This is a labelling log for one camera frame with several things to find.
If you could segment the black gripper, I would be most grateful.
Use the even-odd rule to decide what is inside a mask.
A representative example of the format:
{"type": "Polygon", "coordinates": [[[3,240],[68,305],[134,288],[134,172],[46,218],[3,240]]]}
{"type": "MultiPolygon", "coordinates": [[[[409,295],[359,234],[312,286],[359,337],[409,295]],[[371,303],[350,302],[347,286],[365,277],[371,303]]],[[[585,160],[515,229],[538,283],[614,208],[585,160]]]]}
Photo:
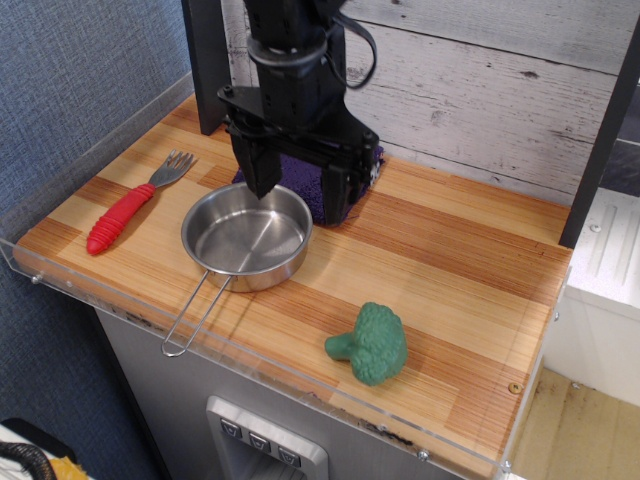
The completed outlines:
{"type": "Polygon", "coordinates": [[[258,199],[281,180],[281,155],[321,168],[326,225],[340,225],[365,184],[373,183],[379,137],[346,107],[342,42],[278,49],[249,45],[255,87],[227,85],[218,99],[248,188],[258,199]]]}

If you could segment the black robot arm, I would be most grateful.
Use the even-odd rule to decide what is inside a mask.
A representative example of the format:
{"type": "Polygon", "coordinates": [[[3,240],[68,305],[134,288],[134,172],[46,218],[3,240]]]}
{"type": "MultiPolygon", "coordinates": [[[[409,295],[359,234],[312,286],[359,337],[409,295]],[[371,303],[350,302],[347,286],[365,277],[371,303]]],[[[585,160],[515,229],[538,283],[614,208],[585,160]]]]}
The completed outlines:
{"type": "Polygon", "coordinates": [[[248,53],[256,87],[223,87],[227,131],[259,198],[282,178],[284,155],[320,168],[327,225],[339,225],[378,175],[379,137],[345,105],[345,33],[376,45],[339,1],[248,1],[248,53]]]}

